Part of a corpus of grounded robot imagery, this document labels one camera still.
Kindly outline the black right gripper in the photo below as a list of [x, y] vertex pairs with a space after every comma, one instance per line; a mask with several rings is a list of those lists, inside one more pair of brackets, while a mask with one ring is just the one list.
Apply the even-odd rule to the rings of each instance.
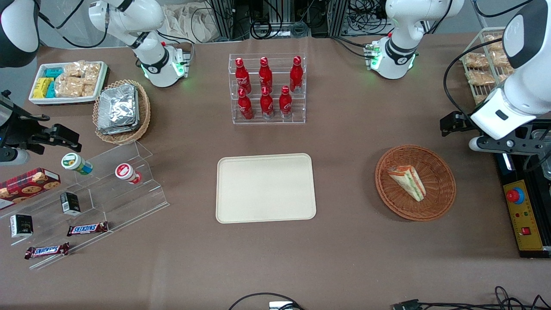
[[49, 128], [40, 121], [49, 121], [47, 115], [20, 115], [14, 111], [1, 111], [1, 155], [19, 155], [20, 150], [30, 150], [42, 155], [44, 145], [62, 146], [74, 152], [81, 152], [80, 135], [61, 124], [54, 124], [50, 136]]

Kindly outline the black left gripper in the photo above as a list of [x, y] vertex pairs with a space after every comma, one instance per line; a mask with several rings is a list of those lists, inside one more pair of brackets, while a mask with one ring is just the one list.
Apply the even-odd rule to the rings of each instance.
[[478, 127], [470, 121], [469, 114], [454, 111], [440, 119], [441, 136], [446, 137], [451, 132], [478, 131]]

